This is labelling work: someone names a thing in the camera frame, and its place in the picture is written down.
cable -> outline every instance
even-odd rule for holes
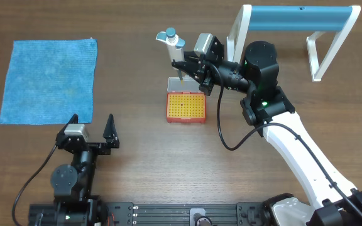
[[[223,143],[224,147],[226,147],[226,149],[230,150],[230,151],[234,151],[236,149],[238,149],[250,136],[252,136],[252,134],[256,133],[257,131],[268,127],[268,126],[279,126],[282,127],[284,129],[286,129],[288,132],[290,132],[291,134],[293,134],[295,136],[296,139],[298,139],[302,145],[306,148],[306,150],[309,152],[309,154],[312,156],[312,158],[314,159],[314,161],[317,163],[318,167],[321,169],[321,171],[323,172],[323,174],[325,175],[326,179],[330,182],[330,184],[332,185],[332,187],[343,197],[343,200],[346,201],[346,203],[357,213],[357,215],[362,219],[362,212],[360,209],[358,209],[356,207],[356,205],[350,201],[350,199],[346,196],[346,194],[343,193],[342,190],[340,190],[340,188],[337,186],[337,183],[335,181],[332,180],[331,176],[329,175],[329,173],[327,173],[326,169],[323,167],[323,165],[321,164],[321,162],[318,160],[317,156],[312,152],[311,148],[307,145],[307,143],[305,143],[305,141],[301,138],[300,135],[298,135],[296,132],[294,132],[291,128],[289,128],[288,126],[281,124],[281,123],[276,123],[276,122],[271,122],[268,124],[264,124],[264,125],[260,125],[256,128],[254,128],[253,130],[251,130],[247,135],[245,135],[245,137],[233,148],[230,148],[226,142],[223,139],[223,135],[221,133],[221,127],[220,127],[220,103],[221,103],[221,98],[223,96],[223,90],[224,90],[224,84],[223,84],[223,80],[221,77],[221,74],[219,72],[219,70],[216,68],[216,66],[214,66],[212,63],[209,63],[210,67],[212,70],[215,71],[215,73],[217,74],[217,76],[219,76],[220,78],[220,94],[219,94],[219,99],[217,100],[217,130],[219,131],[219,136],[220,136],[220,140]]]
[[[16,205],[18,204],[19,198],[22,195],[23,191],[25,190],[26,186],[28,186],[28,184],[32,181],[32,179],[44,168],[44,166],[47,164],[48,160],[50,160],[51,156],[53,155],[55,149],[57,148],[56,145],[54,145],[54,147],[51,149],[50,154],[48,154],[47,158],[44,160],[44,163],[38,168],[38,170],[36,171],[36,173],[34,173],[29,179],[28,181],[26,181],[25,185],[23,185],[22,189],[20,189],[18,196],[15,199],[15,202],[13,203],[12,206],[12,220],[15,223],[15,225],[17,226],[21,226],[20,223],[16,220],[15,217],[15,209],[16,209]]]

